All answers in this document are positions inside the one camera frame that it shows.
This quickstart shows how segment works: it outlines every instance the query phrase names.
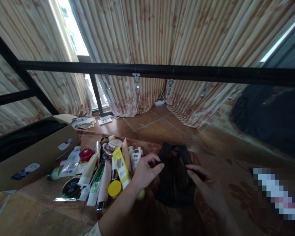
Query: person's right hand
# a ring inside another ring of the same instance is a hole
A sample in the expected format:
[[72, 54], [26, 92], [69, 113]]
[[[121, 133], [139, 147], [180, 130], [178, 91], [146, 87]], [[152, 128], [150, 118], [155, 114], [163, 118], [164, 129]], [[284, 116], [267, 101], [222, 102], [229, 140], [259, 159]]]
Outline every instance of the person's right hand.
[[[188, 169], [187, 174], [196, 184], [213, 213], [222, 218], [227, 217], [229, 215], [229, 209], [223, 196], [220, 181], [212, 178], [201, 166], [186, 165], [186, 168]], [[204, 181], [202, 181], [197, 174], [203, 176]]]

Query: cardboard box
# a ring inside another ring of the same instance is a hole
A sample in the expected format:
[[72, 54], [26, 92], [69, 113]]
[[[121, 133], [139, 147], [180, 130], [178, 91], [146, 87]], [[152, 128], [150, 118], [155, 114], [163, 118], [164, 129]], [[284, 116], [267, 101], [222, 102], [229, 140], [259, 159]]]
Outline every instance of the cardboard box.
[[[56, 120], [59, 123], [67, 124], [55, 117], [48, 117], [44, 120]], [[5, 134], [5, 136], [31, 125]], [[61, 157], [66, 159], [79, 142], [78, 133], [68, 124], [61, 130], [0, 162], [0, 191], [20, 189], [42, 177], [55, 165], [57, 159], [61, 159]]]

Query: sleeve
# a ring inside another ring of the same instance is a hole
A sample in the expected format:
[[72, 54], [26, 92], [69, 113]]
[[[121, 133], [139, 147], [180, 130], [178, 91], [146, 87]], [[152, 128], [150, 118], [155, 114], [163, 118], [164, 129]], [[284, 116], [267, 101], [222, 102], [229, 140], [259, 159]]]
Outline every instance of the sleeve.
[[96, 223], [96, 225], [89, 231], [87, 232], [84, 236], [102, 236], [100, 230], [99, 230], [99, 226], [98, 226], [98, 222]]

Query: patterned curtain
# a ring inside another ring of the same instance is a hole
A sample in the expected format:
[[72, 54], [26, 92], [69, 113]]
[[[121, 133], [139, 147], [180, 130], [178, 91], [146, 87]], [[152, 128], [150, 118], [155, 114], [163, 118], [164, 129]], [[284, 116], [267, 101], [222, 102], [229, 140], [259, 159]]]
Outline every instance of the patterned curtain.
[[[19, 60], [78, 61], [53, 11], [47, 0], [0, 0], [0, 36]], [[29, 73], [60, 113], [91, 115], [82, 74]], [[0, 95], [24, 89], [20, 78], [0, 56]], [[36, 98], [0, 106], [0, 135], [49, 115]]]
[[[295, 0], [70, 0], [93, 62], [253, 67], [295, 15]], [[100, 76], [116, 115], [146, 112], [165, 89], [167, 108], [199, 127], [235, 84]]]

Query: metal bed frame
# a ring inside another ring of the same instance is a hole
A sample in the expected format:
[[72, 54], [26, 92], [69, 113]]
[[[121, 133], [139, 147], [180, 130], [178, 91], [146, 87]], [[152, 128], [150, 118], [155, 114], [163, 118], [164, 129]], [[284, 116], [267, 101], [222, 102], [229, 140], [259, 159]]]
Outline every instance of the metal bed frame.
[[1, 95], [0, 106], [37, 97], [52, 115], [57, 115], [59, 112], [27, 70], [89, 74], [101, 116], [105, 116], [109, 112], [103, 112], [95, 74], [132, 77], [135, 74], [140, 74], [140, 77], [146, 79], [162, 78], [295, 87], [295, 69], [91, 63], [89, 57], [84, 56], [79, 56], [79, 61], [82, 62], [20, 61], [1, 37], [0, 54], [29, 88]]

